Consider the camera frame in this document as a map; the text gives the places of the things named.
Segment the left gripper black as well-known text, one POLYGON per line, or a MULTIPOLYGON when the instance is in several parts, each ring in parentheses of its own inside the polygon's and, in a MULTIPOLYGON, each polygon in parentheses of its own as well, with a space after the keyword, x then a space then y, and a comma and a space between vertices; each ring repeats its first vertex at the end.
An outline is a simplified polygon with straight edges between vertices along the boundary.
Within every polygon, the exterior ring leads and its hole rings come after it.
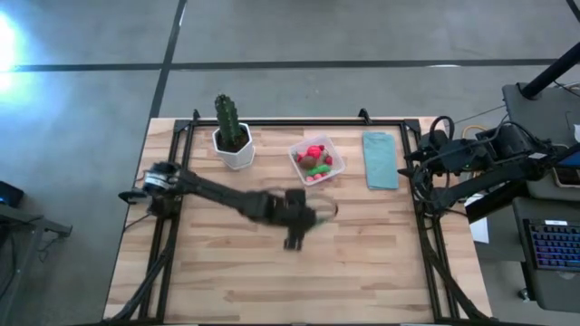
POLYGON ((282 196, 266 191, 266 211, 261 222, 265 225, 309 230, 332 222, 337 212, 336 202, 324 194, 306 194, 303 188, 286 189, 282 196))

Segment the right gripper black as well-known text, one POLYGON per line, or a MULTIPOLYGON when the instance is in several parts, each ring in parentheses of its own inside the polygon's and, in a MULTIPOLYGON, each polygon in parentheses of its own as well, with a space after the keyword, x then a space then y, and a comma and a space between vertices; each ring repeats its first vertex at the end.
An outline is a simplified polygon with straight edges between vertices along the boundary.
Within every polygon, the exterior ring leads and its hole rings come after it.
MULTIPOLYGON (((439 150, 449 141, 450 139, 445 132, 429 132, 421 136, 417 149, 404 158, 417 161, 421 164, 429 158, 434 158, 439 155, 439 150)), ((440 158, 428 163, 427 168, 433 173, 445 173, 449 171, 440 158)), ((397 172, 408 179, 415 179, 420 174, 418 167, 401 168, 397 172)))

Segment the clear plastic tupperware container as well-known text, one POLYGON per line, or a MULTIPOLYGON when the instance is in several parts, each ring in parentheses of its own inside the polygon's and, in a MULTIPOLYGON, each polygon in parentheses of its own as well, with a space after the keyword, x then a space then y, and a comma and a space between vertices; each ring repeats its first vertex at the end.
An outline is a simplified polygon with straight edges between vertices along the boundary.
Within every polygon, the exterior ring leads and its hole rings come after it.
MULTIPOLYGON (((314 138, 310 138, 310 139, 305 139, 302 140, 298 143, 295 143, 294 145, 292 145, 289 150, 288 150, 288 155, 289 158, 291 159, 291 163, 297 173, 297 175, 299 176, 300 180, 302 181, 302 183, 305 186, 313 186, 317 183, 320 183, 322 181, 328 180, 332 177, 336 177, 337 175, 339 175, 340 173, 342 173, 345 170, 345 164, 343 162, 342 157, 339 155, 334 143, 332 142, 332 140, 327 137, 326 135, 319 135, 317 137, 314 138), (302 168, 299 167, 298 162, 296 162, 296 155, 297 153, 301 153, 304 156, 306 155, 306 151, 310 146, 314 146, 314 145, 325 145, 325 150, 328 151, 328 156, 333 158, 333 164, 332 165, 328 165, 331 167, 331 171, 328 173, 324 173, 322 174, 322 177, 320 179, 315 179, 312 182, 307 182, 306 181, 306 171, 302 168)), ((319 158, 317 159, 317 166, 318 165, 323 165, 325 164, 325 159, 319 158)))

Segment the teal folded cloth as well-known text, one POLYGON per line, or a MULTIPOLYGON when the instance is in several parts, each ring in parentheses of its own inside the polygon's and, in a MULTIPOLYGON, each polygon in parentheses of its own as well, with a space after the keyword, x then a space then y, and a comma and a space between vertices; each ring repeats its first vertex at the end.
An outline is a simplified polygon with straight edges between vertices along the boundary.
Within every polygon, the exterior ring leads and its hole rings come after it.
POLYGON ((384 132, 365 131, 362 145, 367 187, 371 190, 398 189, 394 137, 384 132))

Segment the white paper sheet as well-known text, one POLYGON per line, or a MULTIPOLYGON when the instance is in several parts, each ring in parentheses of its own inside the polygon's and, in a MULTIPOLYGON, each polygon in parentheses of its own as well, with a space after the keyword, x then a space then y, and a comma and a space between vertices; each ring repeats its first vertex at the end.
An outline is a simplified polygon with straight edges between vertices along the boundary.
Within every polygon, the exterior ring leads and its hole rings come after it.
MULTIPOLYGON (((465 202, 465 207, 469 207, 472 203, 480 200, 483 197, 481 194, 474 194, 469 197, 465 202)), ((488 233, 488 219, 483 217, 476 222, 469 223, 470 231, 474 242, 488 244, 489 243, 489 233, 488 233)))

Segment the white hexagonal planter pot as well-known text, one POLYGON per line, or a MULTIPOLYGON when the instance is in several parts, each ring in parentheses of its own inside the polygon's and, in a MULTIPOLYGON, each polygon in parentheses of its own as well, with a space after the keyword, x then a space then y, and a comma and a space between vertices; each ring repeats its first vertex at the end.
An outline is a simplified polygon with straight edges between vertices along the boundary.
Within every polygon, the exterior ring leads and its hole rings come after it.
POLYGON ((246 143, 236 152, 225 151, 220 148, 218 145, 218 141, 221 139, 219 129, 215 129, 212 134, 214 150, 222 161, 233 170, 249 167, 255 156, 255 147, 249 126, 242 122, 239 125, 243 130, 242 134, 246 137, 246 143))

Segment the green cactus plant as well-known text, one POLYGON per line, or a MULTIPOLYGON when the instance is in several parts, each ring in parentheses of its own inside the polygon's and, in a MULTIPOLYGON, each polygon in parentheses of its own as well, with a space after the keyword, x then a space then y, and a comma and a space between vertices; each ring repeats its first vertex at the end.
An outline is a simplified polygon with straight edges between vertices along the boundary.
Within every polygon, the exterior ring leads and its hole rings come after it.
POLYGON ((240 127, 235 103, 225 94, 215 99, 217 122, 223 150, 238 151, 244 140, 244 131, 240 127))

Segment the tablet with tan case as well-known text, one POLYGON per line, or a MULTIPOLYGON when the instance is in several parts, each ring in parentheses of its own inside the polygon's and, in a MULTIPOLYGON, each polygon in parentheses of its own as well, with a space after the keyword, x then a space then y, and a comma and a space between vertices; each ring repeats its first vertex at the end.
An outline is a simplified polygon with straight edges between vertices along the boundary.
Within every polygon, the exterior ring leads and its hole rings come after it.
POLYGON ((580 187, 580 150, 559 161, 554 174, 560 187, 580 187))

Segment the black pole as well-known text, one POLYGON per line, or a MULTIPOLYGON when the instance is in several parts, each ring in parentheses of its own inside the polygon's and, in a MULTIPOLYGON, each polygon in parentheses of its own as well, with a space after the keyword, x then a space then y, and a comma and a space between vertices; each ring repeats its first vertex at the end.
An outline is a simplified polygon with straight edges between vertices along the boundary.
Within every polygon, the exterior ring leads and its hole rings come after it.
POLYGON ((568 72, 574 65, 579 62, 580 42, 575 44, 559 59, 548 66, 534 80, 532 80, 523 88, 519 88, 520 94, 528 100, 533 100, 547 86, 555 82, 559 77, 568 72))

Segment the backlit rainbow keyboard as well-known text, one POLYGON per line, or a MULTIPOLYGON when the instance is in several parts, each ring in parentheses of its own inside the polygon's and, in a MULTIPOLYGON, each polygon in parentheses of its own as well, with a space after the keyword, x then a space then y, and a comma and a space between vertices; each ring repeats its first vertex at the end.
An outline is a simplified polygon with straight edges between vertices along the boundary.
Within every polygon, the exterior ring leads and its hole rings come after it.
POLYGON ((580 222, 525 219, 523 226, 536 269, 580 273, 580 222))

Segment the grey desk with keyboard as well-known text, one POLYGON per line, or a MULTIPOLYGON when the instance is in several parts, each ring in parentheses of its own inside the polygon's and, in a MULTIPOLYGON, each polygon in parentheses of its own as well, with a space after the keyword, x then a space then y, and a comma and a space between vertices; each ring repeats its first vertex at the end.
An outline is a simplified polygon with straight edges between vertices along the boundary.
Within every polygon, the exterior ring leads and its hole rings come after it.
POLYGON ((525 219, 580 222, 580 204, 518 197, 513 200, 512 206, 524 255, 522 269, 530 298, 545 310, 580 313, 580 273, 536 269, 532 264, 523 226, 525 219))

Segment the black device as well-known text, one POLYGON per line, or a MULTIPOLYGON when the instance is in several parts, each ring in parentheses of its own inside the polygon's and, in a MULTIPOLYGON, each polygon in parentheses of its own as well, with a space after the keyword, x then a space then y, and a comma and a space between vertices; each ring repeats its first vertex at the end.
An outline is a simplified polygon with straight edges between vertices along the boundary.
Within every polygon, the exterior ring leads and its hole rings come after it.
POLYGON ((24 198, 24 191, 4 181, 0 181, 0 204, 18 208, 24 198))

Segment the black aluminium table frame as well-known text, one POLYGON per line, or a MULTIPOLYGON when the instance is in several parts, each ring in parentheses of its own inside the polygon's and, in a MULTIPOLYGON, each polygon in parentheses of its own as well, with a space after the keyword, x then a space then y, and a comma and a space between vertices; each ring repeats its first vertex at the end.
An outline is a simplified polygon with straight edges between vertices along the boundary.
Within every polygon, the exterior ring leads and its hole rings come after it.
POLYGON ((310 187, 331 197, 334 220, 316 227, 301 251, 286 251, 283 229, 255 225, 206 199, 181 199, 174 215, 149 217, 130 206, 99 326, 316 326, 373 324, 471 326, 491 311, 469 223, 460 212, 428 227, 409 183, 370 190, 363 133, 395 139, 397 166, 430 118, 248 119, 255 156, 228 168, 212 143, 213 119, 155 119, 139 172, 169 160, 242 190, 300 187, 288 155, 326 135, 345 170, 310 187))

